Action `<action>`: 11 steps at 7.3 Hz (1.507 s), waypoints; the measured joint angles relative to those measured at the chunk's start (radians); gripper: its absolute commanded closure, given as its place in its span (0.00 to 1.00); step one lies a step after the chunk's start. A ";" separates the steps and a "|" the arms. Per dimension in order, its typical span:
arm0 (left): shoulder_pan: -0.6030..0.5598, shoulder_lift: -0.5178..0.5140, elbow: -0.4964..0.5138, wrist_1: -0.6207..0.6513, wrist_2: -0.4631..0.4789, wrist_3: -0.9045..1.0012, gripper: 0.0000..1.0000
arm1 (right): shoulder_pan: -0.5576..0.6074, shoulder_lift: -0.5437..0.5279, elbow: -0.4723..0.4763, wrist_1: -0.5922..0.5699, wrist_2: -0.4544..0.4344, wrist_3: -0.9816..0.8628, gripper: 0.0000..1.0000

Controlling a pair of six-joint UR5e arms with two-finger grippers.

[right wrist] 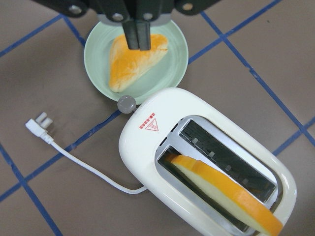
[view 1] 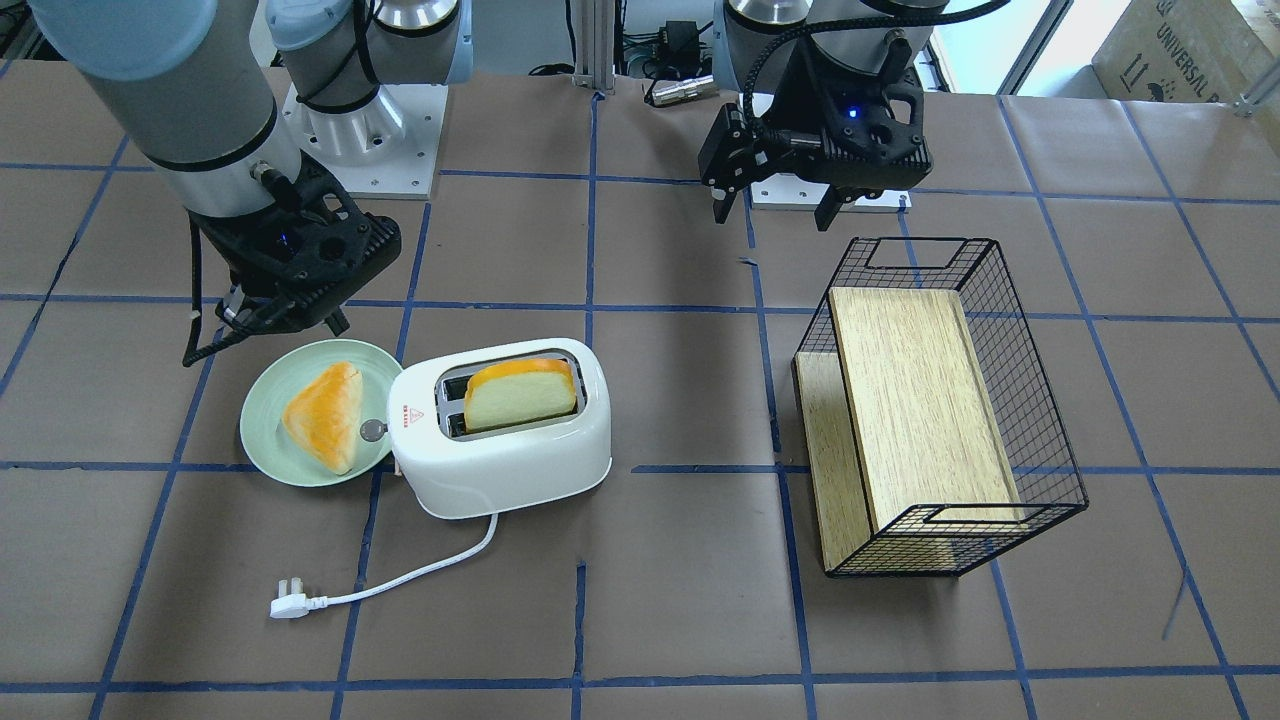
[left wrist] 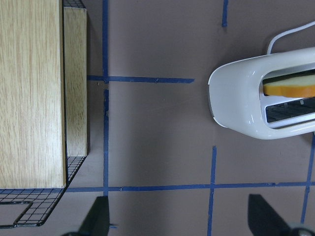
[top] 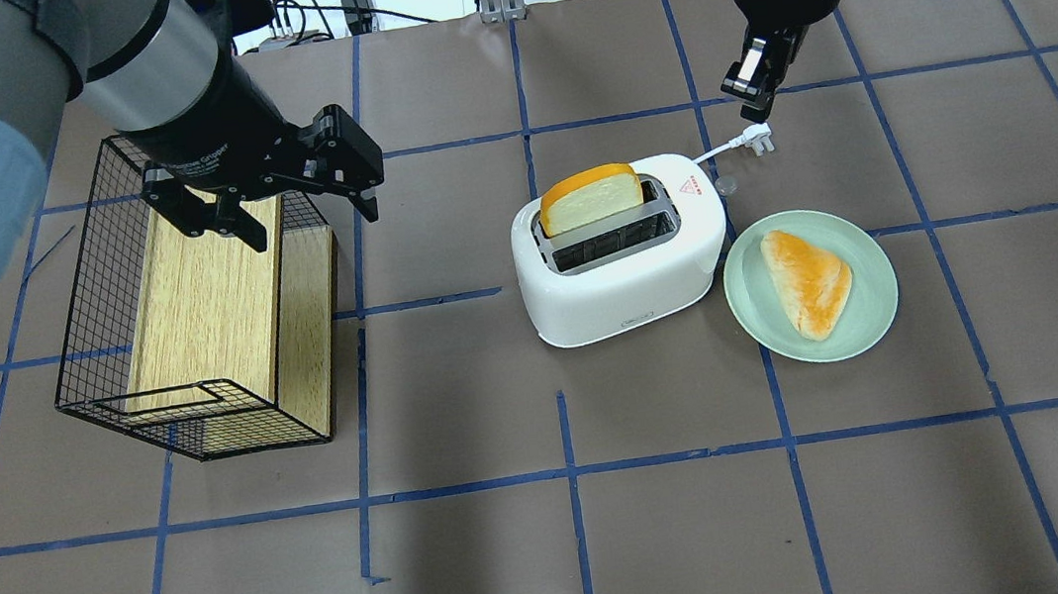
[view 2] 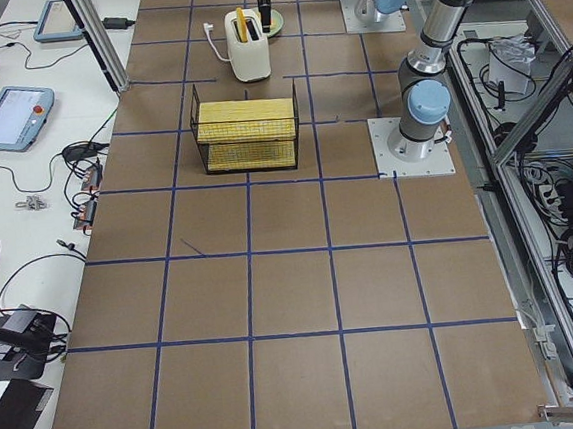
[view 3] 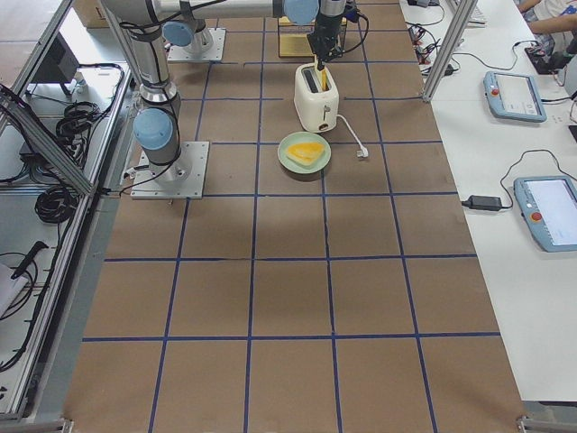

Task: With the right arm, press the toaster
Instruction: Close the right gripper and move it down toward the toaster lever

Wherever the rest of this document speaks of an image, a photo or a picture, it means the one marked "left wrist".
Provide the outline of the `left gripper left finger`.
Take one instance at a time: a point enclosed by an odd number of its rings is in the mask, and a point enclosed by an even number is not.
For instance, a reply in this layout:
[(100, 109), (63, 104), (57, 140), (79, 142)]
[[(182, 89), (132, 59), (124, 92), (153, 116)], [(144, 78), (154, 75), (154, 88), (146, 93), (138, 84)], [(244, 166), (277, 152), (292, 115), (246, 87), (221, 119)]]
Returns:
[(107, 196), (99, 196), (94, 201), (86, 218), (78, 230), (80, 236), (107, 236), (110, 227), (109, 202)]

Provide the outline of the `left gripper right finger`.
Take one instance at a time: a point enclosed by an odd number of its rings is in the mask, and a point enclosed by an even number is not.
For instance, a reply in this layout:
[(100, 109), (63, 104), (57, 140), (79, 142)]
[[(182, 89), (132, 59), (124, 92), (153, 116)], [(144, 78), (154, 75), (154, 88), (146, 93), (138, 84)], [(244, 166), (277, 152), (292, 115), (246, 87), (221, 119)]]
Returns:
[(259, 194), (249, 194), (248, 226), (254, 236), (288, 236), (291, 227)]

